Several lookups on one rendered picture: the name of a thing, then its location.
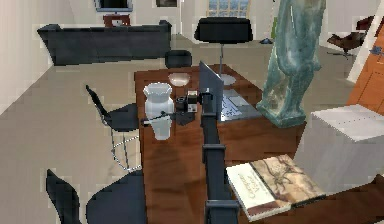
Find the brown wooden table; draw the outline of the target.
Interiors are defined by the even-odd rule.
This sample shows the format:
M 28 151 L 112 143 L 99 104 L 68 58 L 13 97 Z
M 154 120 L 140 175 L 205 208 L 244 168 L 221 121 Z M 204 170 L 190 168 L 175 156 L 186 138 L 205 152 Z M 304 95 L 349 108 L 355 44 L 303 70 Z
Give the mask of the brown wooden table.
M 280 154 L 296 153 L 304 127 L 280 129 L 268 119 L 220 122 L 220 142 L 226 163 L 240 164 Z M 198 119 L 174 124 L 171 137 L 154 138 L 150 127 L 139 129 L 148 224 L 204 224 L 205 167 L 203 133 Z M 384 177 L 327 199 L 250 223 L 239 224 L 373 224 L 384 221 Z

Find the pale pink bowl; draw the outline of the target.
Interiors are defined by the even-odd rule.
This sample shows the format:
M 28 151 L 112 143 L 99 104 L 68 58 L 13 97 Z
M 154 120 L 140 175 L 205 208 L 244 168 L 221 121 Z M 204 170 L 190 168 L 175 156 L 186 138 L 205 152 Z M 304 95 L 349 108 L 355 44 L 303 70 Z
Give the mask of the pale pink bowl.
M 190 75 L 188 73 L 175 72 L 168 76 L 170 83 L 176 87 L 182 87 L 189 83 Z

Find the black sofa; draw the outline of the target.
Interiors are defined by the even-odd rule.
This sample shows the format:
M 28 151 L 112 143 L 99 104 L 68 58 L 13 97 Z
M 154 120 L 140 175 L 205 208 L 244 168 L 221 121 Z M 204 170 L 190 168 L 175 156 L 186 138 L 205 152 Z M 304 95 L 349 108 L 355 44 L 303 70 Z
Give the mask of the black sofa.
M 55 66 L 163 58 L 171 50 L 171 27 L 158 25 L 61 28 L 37 30 Z

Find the window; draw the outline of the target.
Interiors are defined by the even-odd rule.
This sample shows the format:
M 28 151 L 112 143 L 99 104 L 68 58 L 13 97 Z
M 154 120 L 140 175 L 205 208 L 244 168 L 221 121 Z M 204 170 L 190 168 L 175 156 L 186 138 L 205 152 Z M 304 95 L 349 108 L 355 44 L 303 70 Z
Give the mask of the window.
M 246 18 L 251 0 L 208 0 L 206 14 L 210 17 Z

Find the white vase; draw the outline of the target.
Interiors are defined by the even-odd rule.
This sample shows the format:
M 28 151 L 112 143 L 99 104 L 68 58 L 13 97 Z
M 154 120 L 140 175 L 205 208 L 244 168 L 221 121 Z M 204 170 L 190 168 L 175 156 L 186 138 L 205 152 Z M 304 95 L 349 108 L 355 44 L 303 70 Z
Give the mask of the white vase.
M 161 115 L 162 111 L 174 112 L 174 102 L 170 95 L 172 87 L 168 83 L 150 83 L 144 87 L 143 93 L 146 96 L 145 115 L 146 118 L 154 118 Z M 170 137 L 172 120 L 159 121 L 150 125 L 153 129 L 156 140 L 167 140 Z

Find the television set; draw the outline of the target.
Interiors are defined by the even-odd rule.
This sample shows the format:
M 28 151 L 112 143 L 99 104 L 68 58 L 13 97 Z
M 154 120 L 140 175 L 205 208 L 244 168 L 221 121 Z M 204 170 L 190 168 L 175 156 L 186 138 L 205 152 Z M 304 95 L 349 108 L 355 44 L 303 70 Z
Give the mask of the television set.
M 94 0 L 97 12 L 132 12 L 132 0 Z

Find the black chair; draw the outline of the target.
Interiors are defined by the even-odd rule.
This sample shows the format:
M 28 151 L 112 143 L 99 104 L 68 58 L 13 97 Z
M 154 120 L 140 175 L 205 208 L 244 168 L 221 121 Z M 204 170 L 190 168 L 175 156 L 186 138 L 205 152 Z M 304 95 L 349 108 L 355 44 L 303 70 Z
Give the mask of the black chair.
M 107 111 L 104 108 L 103 104 L 101 103 L 97 93 L 94 92 L 88 85 L 85 86 L 85 89 L 90 95 L 95 105 L 95 108 L 99 113 L 101 122 L 105 126 L 110 127 L 110 135 L 111 135 L 111 142 L 112 142 L 111 153 L 112 153 L 113 159 L 118 163 L 118 165 L 123 170 L 127 172 L 133 172 L 138 170 L 140 168 L 140 165 L 134 166 L 134 167 L 131 167 L 129 165 L 127 143 L 138 139 L 139 136 L 136 135 L 128 139 L 123 138 L 122 142 L 116 143 L 114 141 L 114 134 L 113 134 L 114 131 L 125 134 L 127 132 L 135 131 L 139 128 L 137 105 L 135 103 L 131 103 L 121 108 L 118 108 L 112 111 Z M 125 165 L 122 164 L 122 162 L 118 159 L 116 155 L 116 149 L 119 146 L 123 146 L 124 155 L 125 155 Z
M 82 224 L 80 201 L 74 187 L 51 169 L 46 172 L 46 192 L 61 224 Z M 88 224 L 147 224 L 143 172 L 137 170 L 95 193 L 86 204 Z

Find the white box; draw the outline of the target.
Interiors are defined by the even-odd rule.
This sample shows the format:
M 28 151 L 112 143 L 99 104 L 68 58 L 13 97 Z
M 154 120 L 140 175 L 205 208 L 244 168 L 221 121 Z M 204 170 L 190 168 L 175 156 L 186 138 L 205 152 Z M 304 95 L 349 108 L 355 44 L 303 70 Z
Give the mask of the white box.
M 384 170 L 384 116 L 358 104 L 315 111 L 294 161 L 329 195 L 368 184 Z

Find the grey laptop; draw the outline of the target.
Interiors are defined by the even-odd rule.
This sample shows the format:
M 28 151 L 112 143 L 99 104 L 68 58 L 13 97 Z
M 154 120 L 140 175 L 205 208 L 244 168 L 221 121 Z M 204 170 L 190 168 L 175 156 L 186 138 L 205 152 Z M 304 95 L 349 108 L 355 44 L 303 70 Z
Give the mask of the grey laptop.
M 199 63 L 199 91 L 212 95 L 213 111 L 220 122 L 261 116 L 236 90 L 225 90 L 221 76 L 203 61 Z

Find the orange wooden door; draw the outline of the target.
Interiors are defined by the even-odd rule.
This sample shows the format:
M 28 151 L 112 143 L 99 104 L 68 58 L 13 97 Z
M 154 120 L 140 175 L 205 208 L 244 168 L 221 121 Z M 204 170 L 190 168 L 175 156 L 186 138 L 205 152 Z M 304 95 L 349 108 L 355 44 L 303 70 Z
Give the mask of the orange wooden door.
M 380 46 L 383 55 L 371 54 L 374 46 Z M 367 60 L 347 101 L 347 105 L 354 104 L 384 116 L 384 25 L 369 49 Z

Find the beige brown book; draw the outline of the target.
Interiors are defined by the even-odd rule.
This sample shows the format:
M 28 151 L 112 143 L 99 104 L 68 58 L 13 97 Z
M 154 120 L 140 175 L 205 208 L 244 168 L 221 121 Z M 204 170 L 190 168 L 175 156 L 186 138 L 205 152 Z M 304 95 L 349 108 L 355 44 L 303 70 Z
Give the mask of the beige brown book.
M 249 222 L 289 211 L 326 193 L 287 155 L 226 168 L 229 184 Z

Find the brown lounge chair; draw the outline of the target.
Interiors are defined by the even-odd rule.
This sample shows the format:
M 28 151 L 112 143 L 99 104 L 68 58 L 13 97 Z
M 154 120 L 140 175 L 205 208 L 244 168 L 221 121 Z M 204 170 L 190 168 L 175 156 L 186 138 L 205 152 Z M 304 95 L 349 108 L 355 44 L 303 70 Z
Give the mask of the brown lounge chair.
M 358 48 L 363 45 L 365 37 L 367 36 L 368 30 L 371 27 L 374 17 L 369 16 L 356 23 L 356 30 L 351 32 L 345 37 L 340 37 L 333 34 L 327 42 L 333 44 L 343 50 L 341 56 L 348 58 L 350 56 L 349 51 Z

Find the red-brown television stand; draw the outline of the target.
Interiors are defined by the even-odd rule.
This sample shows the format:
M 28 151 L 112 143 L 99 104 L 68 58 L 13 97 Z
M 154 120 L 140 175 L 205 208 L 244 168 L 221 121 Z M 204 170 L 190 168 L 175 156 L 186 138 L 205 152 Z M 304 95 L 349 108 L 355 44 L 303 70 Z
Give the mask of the red-brown television stand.
M 103 21 L 106 27 L 129 26 L 130 15 L 106 14 L 103 16 Z

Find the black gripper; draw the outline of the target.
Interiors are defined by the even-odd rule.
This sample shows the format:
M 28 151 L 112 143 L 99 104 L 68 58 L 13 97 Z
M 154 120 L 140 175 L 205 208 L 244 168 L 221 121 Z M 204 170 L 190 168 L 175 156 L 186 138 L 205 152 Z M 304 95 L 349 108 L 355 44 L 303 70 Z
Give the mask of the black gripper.
M 142 126 L 147 127 L 155 122 L 174 120 L 178 125 L 185 126 L 195 120 L 196 110 L 188 106 L 186 96 L 178 97 L 175 102 L 175 112 L 161 112 L 160 116 L 154 118 L 143 118 L 140 120 Z

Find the black shade table lamp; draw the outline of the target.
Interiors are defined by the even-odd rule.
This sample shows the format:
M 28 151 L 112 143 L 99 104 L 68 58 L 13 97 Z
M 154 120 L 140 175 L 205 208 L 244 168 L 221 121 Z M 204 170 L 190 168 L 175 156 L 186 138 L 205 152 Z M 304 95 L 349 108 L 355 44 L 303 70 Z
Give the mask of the black shade table lamp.
M 201 18 L 196 27 L 194 38 L 208 43 L 220 44 L 219 76 L 225 86 L 232 85 L 236 79 L 223 73 L 223 47 L 225 44 L 246 43 L 253 40 L 251 22 L 247 18 L 238 17 L 206 17 Z

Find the green stone statue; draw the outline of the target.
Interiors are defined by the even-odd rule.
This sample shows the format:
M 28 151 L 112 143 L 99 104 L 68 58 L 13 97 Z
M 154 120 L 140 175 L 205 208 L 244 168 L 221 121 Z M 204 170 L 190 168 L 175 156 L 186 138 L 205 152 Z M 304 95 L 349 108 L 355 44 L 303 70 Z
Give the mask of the green stone statue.
M 304 94 L 321 69 L 319 37 L 326 0 L 281 0 L 267 80 L 257 110 L 279 128 L 301 125 Z

